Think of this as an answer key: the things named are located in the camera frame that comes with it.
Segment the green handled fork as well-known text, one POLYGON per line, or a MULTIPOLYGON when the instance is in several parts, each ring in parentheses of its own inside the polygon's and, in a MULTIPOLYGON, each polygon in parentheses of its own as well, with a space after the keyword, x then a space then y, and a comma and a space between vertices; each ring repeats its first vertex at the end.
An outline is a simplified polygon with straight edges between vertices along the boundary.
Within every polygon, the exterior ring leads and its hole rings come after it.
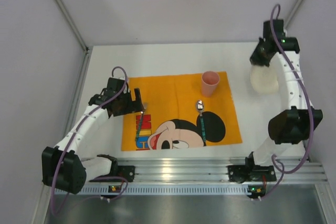
POLYGON ((140 120, 138 123, 138 129, 136 131, 135 142, 137 142, 137 140, 139 139, 140 131, 141 131, 142 123, 143 123, 143 117, 144 117, 147 107, 148 107, 148 104, 145 102, 143 104, 143 110, 140 112, 140 120))

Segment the cream round plate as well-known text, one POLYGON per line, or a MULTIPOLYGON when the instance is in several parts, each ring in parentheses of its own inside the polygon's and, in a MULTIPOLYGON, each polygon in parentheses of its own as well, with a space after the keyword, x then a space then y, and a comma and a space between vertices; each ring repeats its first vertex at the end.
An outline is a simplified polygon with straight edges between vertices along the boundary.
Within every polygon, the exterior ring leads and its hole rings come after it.
POLYGON ((252 88, 259 94, 273 94, 278 92, 279 89, 277 74, 272 66, 252 65, 250 83, 252 88))

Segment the orange cartoon mouse placemat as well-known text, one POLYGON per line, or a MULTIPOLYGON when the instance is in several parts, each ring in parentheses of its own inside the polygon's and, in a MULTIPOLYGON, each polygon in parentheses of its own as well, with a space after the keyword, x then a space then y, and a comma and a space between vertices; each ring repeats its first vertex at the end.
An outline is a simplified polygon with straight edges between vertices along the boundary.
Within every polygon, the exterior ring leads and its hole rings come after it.
POLYGON ((201 74, 134 77, 131 89, 139 88, 142 101, 148 104, 140 136, 135 136, 140 113, 123 118, 122 151, 198 148, 242 143, 238 119, 227 73, 219 72, 220 82, 214 93, 201 93, 201 74), (204 103, 206 145, 196 102, 204 103))

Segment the green handled spoon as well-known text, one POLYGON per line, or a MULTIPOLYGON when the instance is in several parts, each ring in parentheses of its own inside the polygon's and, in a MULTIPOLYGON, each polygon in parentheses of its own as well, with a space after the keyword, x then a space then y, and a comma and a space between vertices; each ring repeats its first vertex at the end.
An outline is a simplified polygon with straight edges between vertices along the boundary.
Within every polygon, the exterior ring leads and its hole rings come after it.
POLYGON ((199 118, 201 122, 201 130, 202 130, 202 140, 205 146, 206 145, 206 133, 205 133, 205 126, 204 126, 204 119, 203 119, 204 103, 202 100, 198 100, 195 106, 196 106, 197 112, 199 113, 199 118))

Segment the pink plastic cup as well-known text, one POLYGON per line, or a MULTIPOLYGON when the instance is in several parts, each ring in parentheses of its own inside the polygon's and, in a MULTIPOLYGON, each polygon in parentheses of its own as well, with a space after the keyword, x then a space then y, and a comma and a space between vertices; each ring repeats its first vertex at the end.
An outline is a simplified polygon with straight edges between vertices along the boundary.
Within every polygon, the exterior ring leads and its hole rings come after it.
POLYGON ((220 82, 220 77, 217 72, 206 71, 201 77, 201 92, 205 97, 210 97, 216 90, 220 82))

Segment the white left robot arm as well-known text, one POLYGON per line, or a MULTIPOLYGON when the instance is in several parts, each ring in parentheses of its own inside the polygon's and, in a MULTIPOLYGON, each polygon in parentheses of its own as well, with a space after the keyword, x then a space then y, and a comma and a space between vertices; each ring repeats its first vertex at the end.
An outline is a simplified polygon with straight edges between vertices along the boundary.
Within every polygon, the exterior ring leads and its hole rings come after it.
POLYGON ((143 110, 141 91, 115 91, 104 88, 95 94, 76 125, 55 147, 46 147, 41 155, 43 184, 67 193, 79 193, 86 182, 99 178, 112 180, 118 174, 118 161, 108 154, 89 154, 98 129, 111 116, 143 110))

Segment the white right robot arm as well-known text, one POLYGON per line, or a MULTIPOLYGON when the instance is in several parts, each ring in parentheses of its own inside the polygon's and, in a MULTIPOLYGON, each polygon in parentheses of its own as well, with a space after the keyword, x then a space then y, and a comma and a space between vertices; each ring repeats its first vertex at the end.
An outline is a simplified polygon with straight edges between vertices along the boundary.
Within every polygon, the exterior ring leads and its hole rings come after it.
POLYGON ((250 56, 250 82, 259 94, 280 94, 280 112, 268 122, 268 137, 250 157, 256 165, 275 158, 301 141, 310 140, 323 113, 308 98, 300 69, 297 38, 288 37, 282 19, 263 23, 262 37, 250 56))

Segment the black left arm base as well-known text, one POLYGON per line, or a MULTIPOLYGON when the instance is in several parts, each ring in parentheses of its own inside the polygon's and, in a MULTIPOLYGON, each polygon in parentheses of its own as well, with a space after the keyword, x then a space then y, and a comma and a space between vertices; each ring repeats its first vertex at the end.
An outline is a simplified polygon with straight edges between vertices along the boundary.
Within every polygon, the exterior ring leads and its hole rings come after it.
POLYGON ((99 176, 90 182, 118 182, 122 181, 116 177, 122 177, 128 182, 133 182, 135 177, 135 166, 133 165, 119 165, 118 168, 114 168, 109 174, 99 176))

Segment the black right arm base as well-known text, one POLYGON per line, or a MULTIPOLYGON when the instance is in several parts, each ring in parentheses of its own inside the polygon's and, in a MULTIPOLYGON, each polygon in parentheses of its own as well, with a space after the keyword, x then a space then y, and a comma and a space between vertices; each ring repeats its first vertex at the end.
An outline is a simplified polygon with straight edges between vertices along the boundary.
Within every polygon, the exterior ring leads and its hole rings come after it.
POLYGON ((228 176, 230 182, 275 182, 277 180, 273 166, 256 165, 250 155, 245 158, 244 165, 229 165, 228 176))

